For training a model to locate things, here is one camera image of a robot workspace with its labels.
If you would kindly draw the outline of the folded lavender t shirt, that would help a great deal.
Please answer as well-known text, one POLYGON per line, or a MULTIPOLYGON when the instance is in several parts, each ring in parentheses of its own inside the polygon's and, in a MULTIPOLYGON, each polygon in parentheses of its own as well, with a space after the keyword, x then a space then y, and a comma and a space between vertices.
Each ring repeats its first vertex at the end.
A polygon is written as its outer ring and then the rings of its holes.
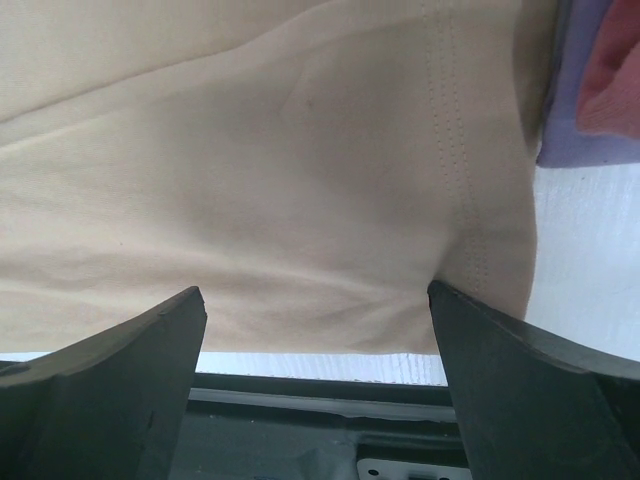
POLYGON ((579 87, 610 1, 561 1, 552 50, 552 76, 545 105, 543 168, 633 164, 639 142, 618 135, 581 133, 576 127, 579 87))

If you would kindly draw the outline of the folded red t shirt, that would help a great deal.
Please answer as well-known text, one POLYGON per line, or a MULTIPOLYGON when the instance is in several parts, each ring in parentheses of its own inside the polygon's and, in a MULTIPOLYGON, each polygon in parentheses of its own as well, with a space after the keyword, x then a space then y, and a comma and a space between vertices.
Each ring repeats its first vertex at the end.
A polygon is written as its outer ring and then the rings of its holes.
POLYGON ((639 138, 639 2, 614 1, 599 27, 577 102, 578 130, 639 138))

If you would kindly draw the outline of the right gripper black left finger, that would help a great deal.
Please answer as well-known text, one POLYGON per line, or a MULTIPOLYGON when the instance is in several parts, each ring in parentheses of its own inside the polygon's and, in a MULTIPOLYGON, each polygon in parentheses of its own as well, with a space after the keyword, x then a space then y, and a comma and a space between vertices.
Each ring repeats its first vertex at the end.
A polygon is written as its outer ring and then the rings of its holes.
POLYGON ((61 350, 2 363, 2 478, 168 478, 206 323, 189 287, 61 350))

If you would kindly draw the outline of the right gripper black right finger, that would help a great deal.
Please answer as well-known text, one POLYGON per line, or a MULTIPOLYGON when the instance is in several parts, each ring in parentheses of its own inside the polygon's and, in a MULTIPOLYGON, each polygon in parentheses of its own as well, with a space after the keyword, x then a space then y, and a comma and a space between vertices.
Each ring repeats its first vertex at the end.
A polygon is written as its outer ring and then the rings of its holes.
POLYGON ((475 479, 636 479, 639 364, 432 282, 429 303, 475 479))

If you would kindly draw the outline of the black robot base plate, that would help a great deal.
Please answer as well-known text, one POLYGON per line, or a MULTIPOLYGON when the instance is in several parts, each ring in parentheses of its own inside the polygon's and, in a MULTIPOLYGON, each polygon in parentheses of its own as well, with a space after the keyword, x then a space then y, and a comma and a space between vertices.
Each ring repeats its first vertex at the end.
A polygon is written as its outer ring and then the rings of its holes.
POLYGON ((469 479, 444 387, 196 375, 172 479, 469 479))

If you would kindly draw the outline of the beige t shirt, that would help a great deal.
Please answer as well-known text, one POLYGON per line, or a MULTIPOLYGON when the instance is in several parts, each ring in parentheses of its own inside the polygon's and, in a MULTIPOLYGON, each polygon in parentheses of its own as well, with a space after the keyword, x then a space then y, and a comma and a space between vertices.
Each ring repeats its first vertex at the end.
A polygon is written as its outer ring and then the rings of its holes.
POLYGON ((427 353, 523 318, 553 1, 5 1, 1 348, 191 286, 204 348, 427 353))

